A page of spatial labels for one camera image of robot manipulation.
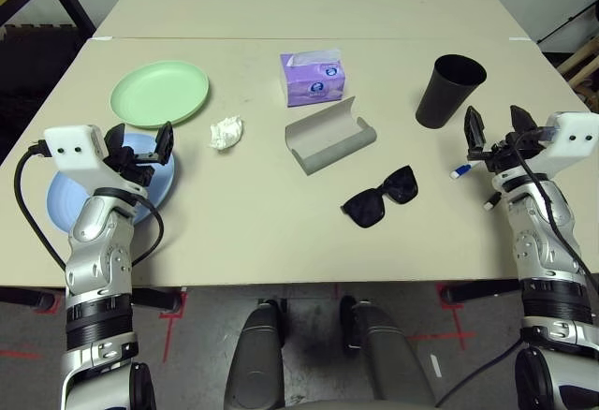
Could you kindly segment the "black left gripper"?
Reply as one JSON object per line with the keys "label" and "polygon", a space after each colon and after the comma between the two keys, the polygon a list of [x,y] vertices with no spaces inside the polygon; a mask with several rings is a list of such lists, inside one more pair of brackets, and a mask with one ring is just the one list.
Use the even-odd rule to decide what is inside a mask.
{"label": "black left gripper", "polygon": [[154,168],[151,164],[165,165],[174,146],[174,132],[171,122],[164,123],[155,138],[154,153],[135,154],[129,146],[123,146],[125,124],[117,124],[104,136],[109,154],[104,163],[125,180],[147,187],[152,180]]}

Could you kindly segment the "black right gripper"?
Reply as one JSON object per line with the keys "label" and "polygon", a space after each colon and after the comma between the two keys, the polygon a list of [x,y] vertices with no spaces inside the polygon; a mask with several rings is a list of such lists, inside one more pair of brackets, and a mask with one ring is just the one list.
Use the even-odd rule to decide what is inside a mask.
{"label": "black right gripper", "polygon": [[521,160],[531,159],[544,150],[539,142],[542,130],[538,129],[531,114],[517,105],[511,105],[510,115],[513,131],[486,150],[482,117],[473,106],[467,108],[464,135],[468,144],[468,160],[482,161],[489,172],[500,174],[520,166]]}

